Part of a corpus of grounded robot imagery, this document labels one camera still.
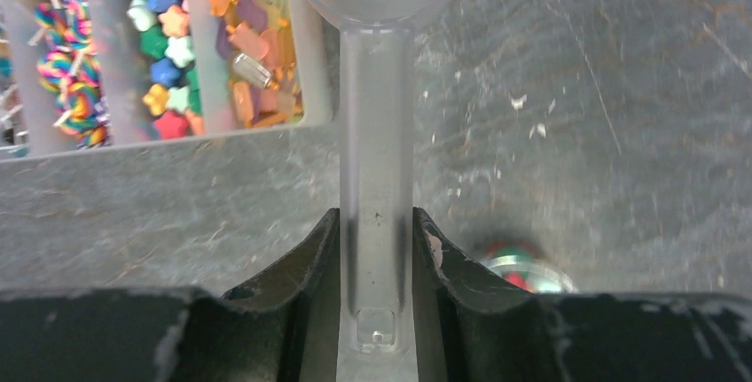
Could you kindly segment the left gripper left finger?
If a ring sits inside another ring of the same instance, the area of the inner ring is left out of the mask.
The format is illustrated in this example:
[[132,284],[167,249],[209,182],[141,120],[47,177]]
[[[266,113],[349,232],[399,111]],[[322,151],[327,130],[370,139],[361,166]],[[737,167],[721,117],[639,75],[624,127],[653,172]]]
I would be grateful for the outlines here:
[[222,295],[198,286],[7,289],[4,381],[299,381],[333,357],[340,213]]

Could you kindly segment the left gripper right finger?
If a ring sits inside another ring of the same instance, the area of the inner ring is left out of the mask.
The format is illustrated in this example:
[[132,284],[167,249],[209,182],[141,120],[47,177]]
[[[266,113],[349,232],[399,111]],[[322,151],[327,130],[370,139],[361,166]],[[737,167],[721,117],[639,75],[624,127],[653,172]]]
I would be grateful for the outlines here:
[[413,211],[423,381],[748,381],[751,302],[711,293],[533,294]]

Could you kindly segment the clear round dish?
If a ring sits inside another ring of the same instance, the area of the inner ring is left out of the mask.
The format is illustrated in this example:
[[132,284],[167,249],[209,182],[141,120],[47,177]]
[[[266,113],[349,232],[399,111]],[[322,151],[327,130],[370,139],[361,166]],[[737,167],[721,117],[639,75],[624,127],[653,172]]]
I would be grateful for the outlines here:
[[573,280],[536,245],[513,241],[491,243],[480,263],[506,282],[532,293],[578,292]]

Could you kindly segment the clear plastic scoop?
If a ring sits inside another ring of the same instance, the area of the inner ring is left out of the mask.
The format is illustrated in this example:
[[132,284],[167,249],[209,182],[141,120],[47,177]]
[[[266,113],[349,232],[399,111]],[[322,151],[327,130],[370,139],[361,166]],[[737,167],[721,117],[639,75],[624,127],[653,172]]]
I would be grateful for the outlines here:
[[309,1],[340,33],[336,378],[415,381],[414,40],[449,0]]

